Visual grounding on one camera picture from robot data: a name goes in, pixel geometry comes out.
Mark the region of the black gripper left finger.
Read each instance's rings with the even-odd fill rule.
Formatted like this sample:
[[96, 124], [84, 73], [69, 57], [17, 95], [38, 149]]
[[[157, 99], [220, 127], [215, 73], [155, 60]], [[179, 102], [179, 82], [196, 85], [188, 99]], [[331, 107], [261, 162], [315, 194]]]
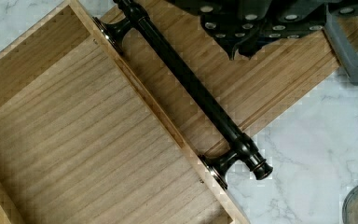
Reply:
[[250, 58], [260, 50], [257, 46], [261, 28], [259, 21], [241, 21], [228, 14], [201, 15], [200, 24], [231, 61], [236, 52]]

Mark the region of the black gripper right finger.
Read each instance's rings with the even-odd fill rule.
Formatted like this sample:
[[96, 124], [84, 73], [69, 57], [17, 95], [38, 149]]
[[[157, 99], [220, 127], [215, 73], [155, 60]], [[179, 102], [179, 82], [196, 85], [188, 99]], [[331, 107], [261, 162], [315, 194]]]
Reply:
[[326, 23], [326, 4], [269, 4], [253, 7], [261, 9], [262, 14], [255, 21], [242, 26], [246, 36], [239, 44], [239, 54], [253, 57], [264, 46], [279, 39], [296, 39], [324, 28]]

